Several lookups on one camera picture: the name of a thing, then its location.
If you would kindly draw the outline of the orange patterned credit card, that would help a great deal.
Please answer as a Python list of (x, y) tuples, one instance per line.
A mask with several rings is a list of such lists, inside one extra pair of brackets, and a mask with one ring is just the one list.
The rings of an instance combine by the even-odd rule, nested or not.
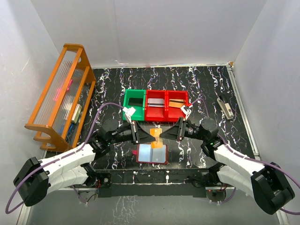
[(161, 133), (162, 133), (162, 129), (161, 128), (151, 128), (150, 129), (150, 135), (155, 138), (155, 141), (151, 142), (151, 147), (153, 149), (157, 149), (157, 148), (162, 148), (163, 147), (163, 141), (162, 141), (162, 138), (160, 137)]

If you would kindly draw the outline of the red leather card holder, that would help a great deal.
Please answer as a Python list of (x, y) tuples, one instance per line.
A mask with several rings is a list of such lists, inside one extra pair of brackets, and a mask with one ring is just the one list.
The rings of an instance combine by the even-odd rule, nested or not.
[(163, 145), (161, 148), (152, 148), (150, 144), (139, 144), (137, 150), (133, 150), (137, 163), (144, 164), (167, 164), (168, 147)]

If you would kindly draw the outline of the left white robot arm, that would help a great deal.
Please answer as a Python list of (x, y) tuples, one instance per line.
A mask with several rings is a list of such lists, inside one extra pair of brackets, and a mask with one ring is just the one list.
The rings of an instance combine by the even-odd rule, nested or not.
[(6, 213), (16, 194), (25, 206), (33, 206), (47, 194), (60, 188), (75, 185), (86, 186), (92, 179), (90, 163), (106, 155), (115, 143), (130, 141), (132, 144), (150, 143), (153, 136), (144, 131), (137, 121), (131, 119), (134, 108), (123, 107), (126, 122), (109, 119), (102, 123), (98, 131), (90, 131), (79, 146), (57, 156), (38, 160), (28, 159), (13, 180), (15, 190), (9, 198)]

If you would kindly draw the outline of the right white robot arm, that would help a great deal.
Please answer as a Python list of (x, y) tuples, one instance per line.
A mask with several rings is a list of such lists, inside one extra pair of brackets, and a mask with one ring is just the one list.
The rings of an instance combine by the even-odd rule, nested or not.
[(161, 138), (181, 141), (183, 138), (201, 140), (203, 153), (217, 162), (210, 168), (217, 182), (229, 184), (254, 198), (256, 204), (267, 214), (281, 210), (295, 193), (288, 182), (290, 178), (275, 163), (265, 163), (234, 150), (219, 136), (216, 122), (205, 117), (200, 125), (189, 119), (191, 109), (182, 106), (184, 117), (173, 127), (162, 132)]

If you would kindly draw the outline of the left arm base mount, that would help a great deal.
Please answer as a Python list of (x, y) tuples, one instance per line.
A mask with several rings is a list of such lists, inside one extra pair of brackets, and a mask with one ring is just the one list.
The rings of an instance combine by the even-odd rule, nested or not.
[(81, 186), (94, 189), (94, 193), (86, 197), (85, 194), (89, 191), (79, 191), (79, 188), (76, 188), (75, 185), (71, 186), (79, 201), (88, 205), (91, 200), (95, 200), (98, 197), (101, 188), (109, 188), (111, 186), (111, 175), (109, 173), (93, 174)]

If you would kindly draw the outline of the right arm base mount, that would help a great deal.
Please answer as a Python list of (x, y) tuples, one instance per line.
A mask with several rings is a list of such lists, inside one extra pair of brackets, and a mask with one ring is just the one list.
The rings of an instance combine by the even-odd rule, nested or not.
[(236, 188), (227, 196), (228, 184), (219, 180), (219, 178), (211, 173), (194, 173), (188, 177), (189, 182), (196, 188), (205, 188), (206, 197), (211, 203), (225, 203), (230, 201), (236, 193)]

